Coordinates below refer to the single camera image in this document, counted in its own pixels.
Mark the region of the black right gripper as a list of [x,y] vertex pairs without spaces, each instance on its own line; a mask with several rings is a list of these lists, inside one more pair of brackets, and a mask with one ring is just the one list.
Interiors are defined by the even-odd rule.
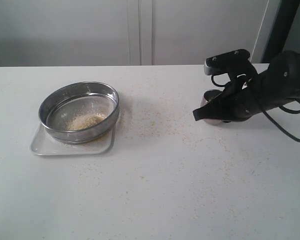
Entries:
[[300,63],[271,63],[242,89],[242,80],[228,82],[224,90],[192,113],[195,121],[243,122],[279,108],[300,114]]

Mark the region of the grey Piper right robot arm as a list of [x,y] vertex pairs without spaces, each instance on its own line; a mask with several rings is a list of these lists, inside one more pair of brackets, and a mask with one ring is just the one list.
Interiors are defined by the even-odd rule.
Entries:
[[229,82],[204,106],[193,111],[196,121],[243,122],[262,111],[300,99],[300,53],[283,51],[258,73],[245,49],[205,60],[212,77],[227,74]]

